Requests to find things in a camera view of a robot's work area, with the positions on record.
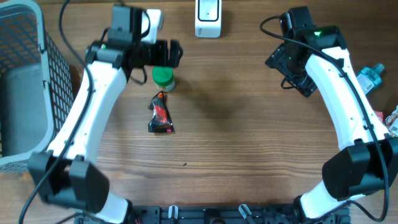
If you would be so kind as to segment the green lid jar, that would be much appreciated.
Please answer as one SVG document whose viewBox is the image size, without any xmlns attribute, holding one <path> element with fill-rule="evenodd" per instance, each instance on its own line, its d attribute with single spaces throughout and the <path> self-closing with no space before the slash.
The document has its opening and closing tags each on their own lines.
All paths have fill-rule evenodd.
<svg viewBox="0 0 398 224">
<path fill-rule="evenodd" d="M 154 67 L 152 78 L 159 90 L 170 92 L 175 88 L 174 70 L 170 67 Z"/>
</svg>

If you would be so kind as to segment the red black snack pouch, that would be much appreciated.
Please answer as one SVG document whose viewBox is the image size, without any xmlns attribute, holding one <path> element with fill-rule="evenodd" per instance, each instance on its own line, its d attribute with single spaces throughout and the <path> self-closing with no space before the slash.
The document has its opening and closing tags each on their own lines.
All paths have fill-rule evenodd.
<svg viewBox="0 0 398 224">
<path fill-rule="evenodd" d="M 166 95 L 163 91 L 158 92 L 150 101 L 148 109 L 153 112 L 148 124 L 149 133 L 173 133 L 174 124 L 165 104 Z"/>
</svg>

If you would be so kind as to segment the blue mouthwash bottle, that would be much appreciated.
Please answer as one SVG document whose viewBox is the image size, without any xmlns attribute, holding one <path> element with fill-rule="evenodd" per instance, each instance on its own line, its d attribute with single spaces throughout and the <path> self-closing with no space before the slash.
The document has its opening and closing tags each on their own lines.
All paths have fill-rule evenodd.
<svg viewBox="0 0 398 224">
<path fill-rule="evenodd" d="M 372 92 L 382 83 L 381 74 L 385 66 L 381 63 L 373 67 L 363 67 L 356 75 L 357 81 L 365 95 Z"/>
</svg>

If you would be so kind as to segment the beige snack bag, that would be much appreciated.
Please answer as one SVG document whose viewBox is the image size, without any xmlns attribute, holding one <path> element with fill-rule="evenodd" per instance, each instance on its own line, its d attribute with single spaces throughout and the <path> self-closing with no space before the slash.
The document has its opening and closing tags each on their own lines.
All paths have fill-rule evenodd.
<svg viewBox="0 0 398 224">
<path fill-rule="evenodd" d="M 397 137 L 398 132 L 397 132 L 397 111 L 398 111 L 398 106 L 396 106 L 395 110 L 384 120 L 384 125 L 388 129 L 390 135 L 392 137 Z"/>
</svg>

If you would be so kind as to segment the red tissue pack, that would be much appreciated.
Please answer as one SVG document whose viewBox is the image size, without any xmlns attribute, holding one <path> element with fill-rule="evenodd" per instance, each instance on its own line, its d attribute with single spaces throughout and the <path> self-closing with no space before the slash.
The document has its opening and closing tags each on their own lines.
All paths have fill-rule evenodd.
<svg viewBox="0 0 398 224">
<path fill-rule="evenodd" d="M 382 111 L 374 111 L 374 114 L 378 117 L 378 119 L 383 123 L 384 122 L 384 114 Z"/>
</svg>

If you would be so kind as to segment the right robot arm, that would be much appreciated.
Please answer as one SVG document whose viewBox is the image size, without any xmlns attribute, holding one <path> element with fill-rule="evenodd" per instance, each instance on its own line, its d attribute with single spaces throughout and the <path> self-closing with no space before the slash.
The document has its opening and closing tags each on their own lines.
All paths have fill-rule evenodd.
<svg viewBox="0 0 398 224">
<path fill-rule="evenodd" d="M 295 223 L 333 218 L 362 197 L 383 191 L 382 222 L 389 208 L 390 186 L 397 175 L 397 138 L 376 116 L 351 66 L 346 41 L 337 26 L 316 26 L 306 6 L 277 16 L 281 44 L 266 60 L 283 75 L 284 89 L 303 96 L 318 90 L 330 114 L 338 153 L 324 163 L 322 181 L 299 195 L 292 206 Z"/>
</svg>

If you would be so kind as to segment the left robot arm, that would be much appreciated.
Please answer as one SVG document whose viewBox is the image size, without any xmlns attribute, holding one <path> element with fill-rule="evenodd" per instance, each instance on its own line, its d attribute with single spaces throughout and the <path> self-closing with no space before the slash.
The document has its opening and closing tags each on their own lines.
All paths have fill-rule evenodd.
<svg viewBox="0 0 398 224">
<path fill-rule="evenodd" d="M 28 162 L 33 196 L 71 208 L 104 223 L 126 223 L 131 202 L 110 190 L 97 168 L 100 138 L 111 110 L 133 69 L 146 65 L 175 68 L 183 49 L 177 40 L 94 41 L 86 52 L 83 81 L 65 123 L 44 152 Z"/>
</svg>

